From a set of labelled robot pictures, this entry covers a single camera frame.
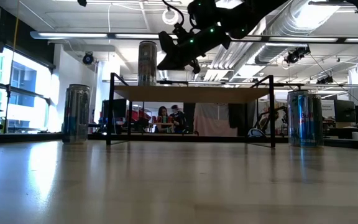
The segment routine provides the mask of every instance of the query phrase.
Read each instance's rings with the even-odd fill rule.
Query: ductwork
[[[277,20],[263,32],[263,35],[310,35],[339,9],[339,6],[310,6],[310,1],[293,0],[278,16]],[[287,50],[288,46],[252,44],[245,53],[245,57],[234,68],[234,74],[239,75],[240,77],[238,78],[251,78],[265,68],[263,65],[273,62]]]

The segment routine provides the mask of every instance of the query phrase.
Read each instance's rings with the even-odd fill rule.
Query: wooden tabletop
[[[266,88],[115,86],[129,101],[184,103],[248,103],[268,95]]]

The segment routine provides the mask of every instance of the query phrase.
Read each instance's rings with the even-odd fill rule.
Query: tall can
[[[303,147],[322,147],[323,109],[319,95],[298,96],[300,117],[300,145]]]
[[[66,90],[63,142],[83,144],[88,138],[90,88],[71,84]]]
[[[300,146],[298,96],[307,95],[308,91],[291,91],[287,96],[288,103],[288,142],[291,146]]]
[[[157,84],[157,44],[152,41],[142,41],[139,44],[139,61],[137,83],[140,86]]]

